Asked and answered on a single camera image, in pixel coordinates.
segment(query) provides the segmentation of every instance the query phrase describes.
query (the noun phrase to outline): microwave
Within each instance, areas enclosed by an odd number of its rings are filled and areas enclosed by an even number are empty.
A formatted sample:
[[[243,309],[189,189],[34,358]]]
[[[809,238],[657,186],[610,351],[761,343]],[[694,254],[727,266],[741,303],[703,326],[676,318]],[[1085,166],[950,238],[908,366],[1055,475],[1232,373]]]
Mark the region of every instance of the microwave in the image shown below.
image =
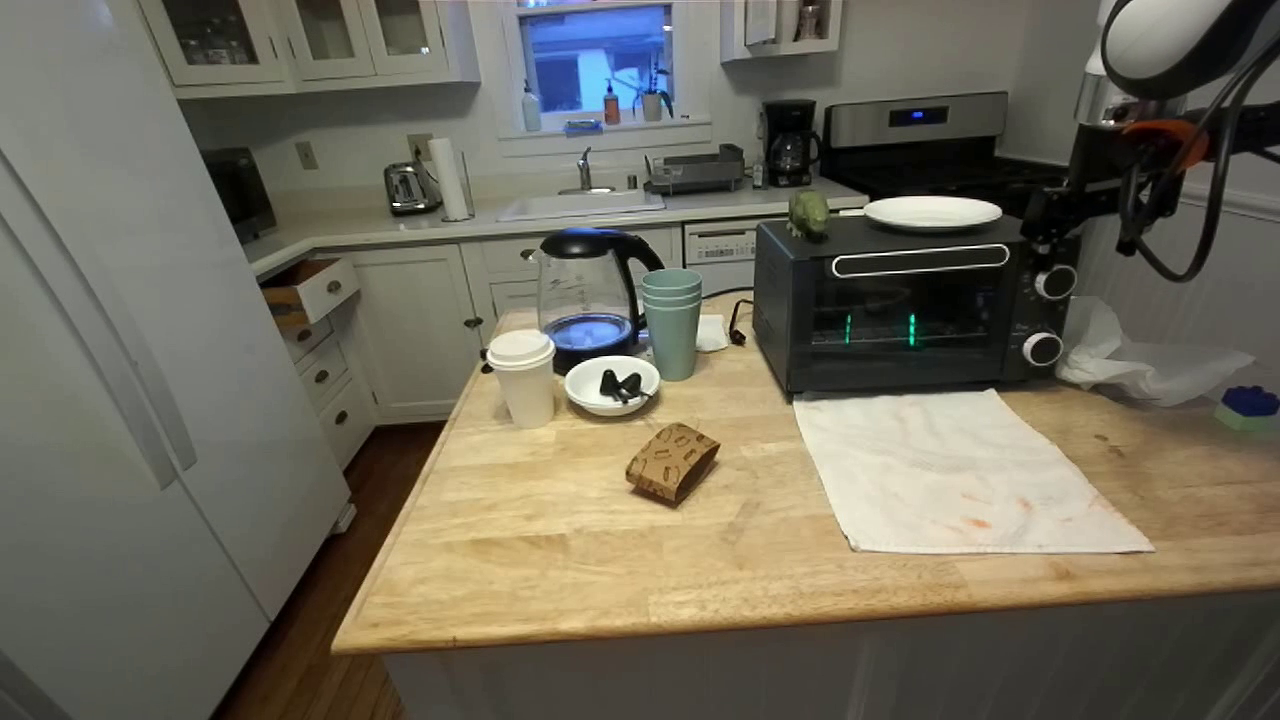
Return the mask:
[[[1018,222],[895,233],[837,218],[826,240],[758,229],[761,358],[784,395],[1012,390],[1053,375],[1078,240],[1028,244]]]
[[[248,147],[210,147],[200,158],[242,244],[260,240],[268,229],[277,229],[277,208]]]

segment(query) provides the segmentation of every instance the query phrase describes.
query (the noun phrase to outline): window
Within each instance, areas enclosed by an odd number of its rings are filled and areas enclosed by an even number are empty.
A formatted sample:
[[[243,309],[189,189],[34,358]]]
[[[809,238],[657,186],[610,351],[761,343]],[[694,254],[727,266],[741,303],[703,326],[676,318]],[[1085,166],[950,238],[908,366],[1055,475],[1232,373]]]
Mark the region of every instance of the window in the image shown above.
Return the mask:
[[[610,94],[626,126],[646,122],[646,110],[648,122],[676,113],[673,6],[517,0],[517,20],[525,81],[550,134],[570,116],[599,116]]]

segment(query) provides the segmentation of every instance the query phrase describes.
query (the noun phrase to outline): small bowl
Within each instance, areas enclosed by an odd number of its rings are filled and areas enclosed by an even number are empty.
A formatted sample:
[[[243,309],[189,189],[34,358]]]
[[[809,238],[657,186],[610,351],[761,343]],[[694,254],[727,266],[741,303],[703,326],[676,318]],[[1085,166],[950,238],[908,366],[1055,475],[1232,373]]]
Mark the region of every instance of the small bowl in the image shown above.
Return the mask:
[[[603,395],[599,393],[603,373],[616,373],[616,379],[630,379],[635,373],[640,395],[631,400]],[[664,390],[664,375],[640,358],[591,358],[563,375],[563,395],[589,415],[635,415],[640,408],[654,406],[660,390]]]

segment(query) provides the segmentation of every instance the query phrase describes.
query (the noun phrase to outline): floor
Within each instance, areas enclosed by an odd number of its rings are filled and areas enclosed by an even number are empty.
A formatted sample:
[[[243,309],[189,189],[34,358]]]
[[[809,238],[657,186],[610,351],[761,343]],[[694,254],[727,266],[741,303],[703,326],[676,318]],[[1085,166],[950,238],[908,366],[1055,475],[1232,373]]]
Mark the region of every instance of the floor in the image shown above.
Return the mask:
[[[377,549],[386,544],[442,425],[382,428],[347,470],[362,509],[343,535],[334,535],[291,594],[288,609],[221,706],[221,720],[397,720],[393,680],[377,660],[330,655]]]

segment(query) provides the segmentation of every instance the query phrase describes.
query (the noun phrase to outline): white refrigerator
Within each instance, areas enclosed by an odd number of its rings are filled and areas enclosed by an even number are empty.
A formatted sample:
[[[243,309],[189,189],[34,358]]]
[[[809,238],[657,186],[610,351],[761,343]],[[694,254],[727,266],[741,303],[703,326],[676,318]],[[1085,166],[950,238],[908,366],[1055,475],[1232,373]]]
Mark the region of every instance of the white refrigerator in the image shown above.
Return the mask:
[[[210,718],[347,504],[130,0],[0,20],[0,718]]]

